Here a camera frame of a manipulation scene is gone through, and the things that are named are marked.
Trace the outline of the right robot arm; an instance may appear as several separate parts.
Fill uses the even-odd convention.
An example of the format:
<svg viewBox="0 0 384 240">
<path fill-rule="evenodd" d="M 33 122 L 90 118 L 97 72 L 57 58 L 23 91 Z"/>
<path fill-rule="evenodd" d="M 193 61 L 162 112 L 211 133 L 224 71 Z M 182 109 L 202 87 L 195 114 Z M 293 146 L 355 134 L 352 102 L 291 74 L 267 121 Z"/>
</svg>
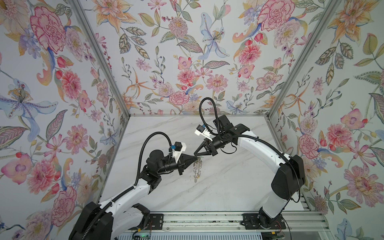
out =
<svg viewBox="0 0 384 240">
<path fill-rule="evenodd" d="M 196 157 L 215 156 L 218 150 L 228 144 L 241 147 L 260 159 L 275 174 L 272 193 L 259 210 L 259 220 L 270 224 L 290 202 L 294 193 L 299 192 L 305 183 L 304 161 L 298 155 L 290 156 L 262 140 L 243 124 L 234 126 L 226 116 L 214 120 L 218 131 L 210 133 L 206 125 L 199 125 L 195 134 L 204 136 L 203 142 L 194 152 Z"/>
</svg>

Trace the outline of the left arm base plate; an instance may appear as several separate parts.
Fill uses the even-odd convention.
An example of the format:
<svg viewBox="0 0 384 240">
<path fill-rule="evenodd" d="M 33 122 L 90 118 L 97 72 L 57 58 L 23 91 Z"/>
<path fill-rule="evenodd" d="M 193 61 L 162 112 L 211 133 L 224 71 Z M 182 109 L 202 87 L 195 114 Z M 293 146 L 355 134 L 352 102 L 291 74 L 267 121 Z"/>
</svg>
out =
<svg viewBox="0 0 384 240">
<path fill-rule="evenodd" d="M 140 222 L 133 224 L 128 230 L 162 230 L 164 224 L 164 214 L 147 214 L 144 215 Z"/>
</svg>

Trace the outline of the metal keyring disc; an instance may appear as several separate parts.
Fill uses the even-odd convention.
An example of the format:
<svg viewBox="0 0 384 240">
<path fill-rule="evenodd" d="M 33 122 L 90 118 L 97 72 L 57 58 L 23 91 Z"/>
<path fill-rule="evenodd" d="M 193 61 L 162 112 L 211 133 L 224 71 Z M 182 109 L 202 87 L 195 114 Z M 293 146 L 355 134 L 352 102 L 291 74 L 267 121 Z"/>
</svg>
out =
<svg viewBox="0 0 384 240">
<path fill-rule="evenodd" d="M 201 176 L 202 165 L 203 165 L 203 161 L 201 157 L 198 157 L 198 159 L 193 163 L 194 183 L 197 183 L 198 179 Z"/>
</svg>

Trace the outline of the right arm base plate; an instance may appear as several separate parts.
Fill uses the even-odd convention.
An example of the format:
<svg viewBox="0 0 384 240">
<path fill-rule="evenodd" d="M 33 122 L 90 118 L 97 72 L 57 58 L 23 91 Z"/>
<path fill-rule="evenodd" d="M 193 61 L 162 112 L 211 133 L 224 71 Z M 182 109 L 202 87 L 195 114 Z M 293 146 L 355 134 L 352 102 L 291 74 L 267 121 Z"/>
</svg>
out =
<svg viewBox="0 0 384 240">
<path fill-rule="evenodd" d="M 240 225 L 244 226 L 246 230 L 285 230 L 287 228 L 282 215 L 275 218 L 260 215 L 259 213 L 242 214 L 243 220 Z"/>
</svg>

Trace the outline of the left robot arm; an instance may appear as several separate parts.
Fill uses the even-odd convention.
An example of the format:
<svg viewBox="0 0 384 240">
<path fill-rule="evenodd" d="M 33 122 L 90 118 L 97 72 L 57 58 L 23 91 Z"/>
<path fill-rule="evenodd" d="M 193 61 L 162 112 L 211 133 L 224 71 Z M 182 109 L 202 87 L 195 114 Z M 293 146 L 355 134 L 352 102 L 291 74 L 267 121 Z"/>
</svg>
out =
<svg viewBox="0 0 384 240">
<path fill-rule="evenodd" d="M 91 202 L 82 210 L 69 238 L 71 240 L 113 240 L 127 230 L 150 227 L 150 210 L 140 204 L 162 180 L 162 175 L 184 170 L 198 157 L 178 154 L 165 156 L 161 150 L 150 153 L 138 182 L 113 198 L 96 204 Z"/>
</svg>

